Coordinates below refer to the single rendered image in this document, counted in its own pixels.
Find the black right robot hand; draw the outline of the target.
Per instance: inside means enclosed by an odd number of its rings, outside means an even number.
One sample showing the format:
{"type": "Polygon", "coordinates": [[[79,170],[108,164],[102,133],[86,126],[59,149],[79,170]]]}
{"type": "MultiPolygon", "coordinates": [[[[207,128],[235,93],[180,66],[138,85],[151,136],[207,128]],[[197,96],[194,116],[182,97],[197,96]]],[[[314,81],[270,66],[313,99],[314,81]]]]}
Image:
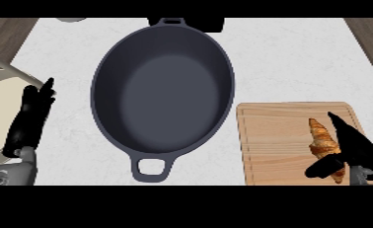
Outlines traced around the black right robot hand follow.
{"type": "MultiPolygon", "coordinates": [[[[335,127],[345,165],[357,164],[373,170],[373,142],[337,114],[328,113],[328,116],[335,127]]],[[[368,177],[368,182],[373,182],[373,175],[368,177]]]]}

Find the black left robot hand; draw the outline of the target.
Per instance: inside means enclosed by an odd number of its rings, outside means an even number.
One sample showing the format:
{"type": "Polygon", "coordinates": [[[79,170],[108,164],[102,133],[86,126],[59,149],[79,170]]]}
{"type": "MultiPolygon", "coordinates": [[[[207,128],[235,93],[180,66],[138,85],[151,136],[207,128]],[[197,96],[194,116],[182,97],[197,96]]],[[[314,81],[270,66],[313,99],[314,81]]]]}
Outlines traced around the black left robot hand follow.
{"type": "Polygon", "coordinates": [[[51,109],[56,100],[54,90],[55,78],[51,78],[42,88],[28,85],[23,93],[21,109],[11,124],[3,155],[20,158],[25,146],[37,148],[51,109]]]}

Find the golden brown croissant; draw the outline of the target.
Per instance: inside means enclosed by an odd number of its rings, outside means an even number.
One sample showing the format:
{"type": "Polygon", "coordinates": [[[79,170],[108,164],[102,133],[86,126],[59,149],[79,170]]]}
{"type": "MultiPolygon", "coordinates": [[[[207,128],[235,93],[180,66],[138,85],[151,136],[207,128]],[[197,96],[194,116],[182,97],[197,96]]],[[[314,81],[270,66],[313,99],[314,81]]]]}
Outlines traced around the golden brown croissant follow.
{"type": "Polygon", "coordinates": [[[310,151],[316,157],[316,161],[307,169],[307,176],[322,179],[332,177],[334,182],[341,185],[345,177],[345,162],[341,157],[341,148],[325,125],[314,118],[310,118],[310,132],[310,151]]]}

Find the wooden cutting board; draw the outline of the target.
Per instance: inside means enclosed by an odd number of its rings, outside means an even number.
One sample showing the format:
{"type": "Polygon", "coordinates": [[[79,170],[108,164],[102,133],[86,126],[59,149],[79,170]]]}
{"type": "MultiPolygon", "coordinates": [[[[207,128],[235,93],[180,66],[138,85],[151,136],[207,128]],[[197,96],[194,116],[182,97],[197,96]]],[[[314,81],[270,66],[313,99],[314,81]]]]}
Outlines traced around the wooden cutting board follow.
{"type": "Polygon", "coordinates": [[[239,140],[248,186],[337,186],[332,177],[310,179],[307,167],[316,162],[310,150],[310,118],[335,128],[335,113],[365,132],[354,109],[345,102],[242,103],[236,107],[239,140]]]}

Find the dark grey oval pot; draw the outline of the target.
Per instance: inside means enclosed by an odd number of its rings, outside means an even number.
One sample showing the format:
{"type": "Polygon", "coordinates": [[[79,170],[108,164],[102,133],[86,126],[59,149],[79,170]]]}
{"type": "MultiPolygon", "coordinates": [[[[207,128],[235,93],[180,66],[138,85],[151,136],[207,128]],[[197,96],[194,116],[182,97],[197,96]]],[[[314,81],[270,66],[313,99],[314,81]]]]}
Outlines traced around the dark grey oval pot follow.
{"type": "Polygon", "coordinates": [[[167,179],[177,158],[223,125],[233,96],[227,54],[185,19],[164,18],[117,42],[95,71],[90,107],[138,181],[167,179]]]}

